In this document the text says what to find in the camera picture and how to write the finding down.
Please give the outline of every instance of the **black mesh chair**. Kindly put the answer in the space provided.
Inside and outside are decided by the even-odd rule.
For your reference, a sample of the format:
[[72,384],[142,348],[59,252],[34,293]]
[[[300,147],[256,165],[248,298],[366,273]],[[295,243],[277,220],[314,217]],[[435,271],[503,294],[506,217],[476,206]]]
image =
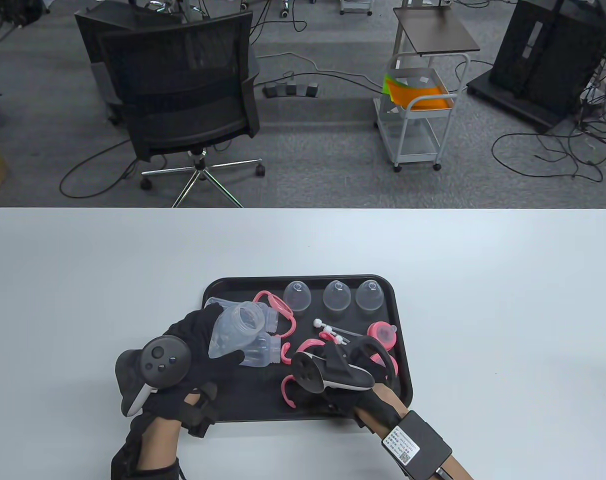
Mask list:
[[189,152],[193,166],[145,171],[150,176],[191,173],[173,203],[178,207],[199,179],[208,180],[238,207],[210,170],[256,165],[261,158],[207,166],[207,147],[259,130],[254,80],[257,61],[250,55],[252,13],[173,27],[109,32],[99,38],[103,58],[139,160],[154,155]]

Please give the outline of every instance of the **black glove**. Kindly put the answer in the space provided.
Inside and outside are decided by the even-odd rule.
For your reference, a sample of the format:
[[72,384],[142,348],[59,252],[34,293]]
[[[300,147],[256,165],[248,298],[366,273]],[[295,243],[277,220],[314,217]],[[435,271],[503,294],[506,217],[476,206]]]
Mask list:
[[180,411],[189,393],[197,393],[198,388],[208,382],[224,380],[243,362],[245,355],[242,350],[218,358],[208,355],[212,330],[222,312],[220,304],[212,303],[202,310],[188,313],[164,333],[178,337],[187,344],[191,352],[191,365],[178,384],[152,393],[143,404],[143,412],[168,420],[181,420]]
[[[325,358],[325,347],[314,347],[307,350],[317,357]],[[348,363],[363,370],[367,370],[374,382],[377,384],[394,385],[395,379],[387,379],[389,372],[384,366],[370,359],[372,353],[363,348],[357,348],[351,351],[348,358]],[[327,411],[334,410],[347,418],[356,420],[360,427],[365,426],[365,423],[356,414],[356,408],[366,411],[381,425],[393,429],[401,422],[401,416],[397,410],[389,403],[381,400],[373,390],[357,391],[344,390],[342,388],[327,387],[323,393],[315,395],[305,391],[296,382],[290,382],[286,387],[287,396],[296,404],[298,409],[309,410],[310,412],[319,412],[321,409]]]

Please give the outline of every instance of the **controller button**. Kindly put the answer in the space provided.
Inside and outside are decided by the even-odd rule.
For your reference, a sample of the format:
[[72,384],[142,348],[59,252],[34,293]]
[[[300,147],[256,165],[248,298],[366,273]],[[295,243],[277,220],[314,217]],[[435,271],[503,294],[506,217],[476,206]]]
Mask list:
[[163,347],[152,348],[152,357],[154,357],[155,359],[160,359],[161,357],[163,357],[163,354],[165,354],[165,352],[163,351]]

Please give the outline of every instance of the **orange paper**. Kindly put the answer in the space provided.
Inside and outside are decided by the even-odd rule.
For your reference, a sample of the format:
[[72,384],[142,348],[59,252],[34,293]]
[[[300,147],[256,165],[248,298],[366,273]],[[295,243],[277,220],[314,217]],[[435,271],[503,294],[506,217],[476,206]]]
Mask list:
[[[389,96],[392,102],[399,107],[408,108],[408,105],[418,97],[428,95],[446,95],[448,92],[439,87],[434,88],[412,88],[408,86],[399,86],[397,82],[390,81],[389,78],[385,79],[385,84],[389,90]],[[437,100],[422,100],[421,102],[415,103],[412,110],[445,110],[450,108],[449,103],[444,98],[438,98]]]

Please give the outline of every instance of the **chair caster wheel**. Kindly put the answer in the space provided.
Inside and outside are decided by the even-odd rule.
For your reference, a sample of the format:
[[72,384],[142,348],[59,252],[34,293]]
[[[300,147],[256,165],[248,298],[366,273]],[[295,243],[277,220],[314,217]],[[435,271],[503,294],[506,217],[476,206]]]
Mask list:
[[141,190],[152,190],[152,180],[147,178],[147,176],[144,176],[143,178],[141,178],[140,187]]

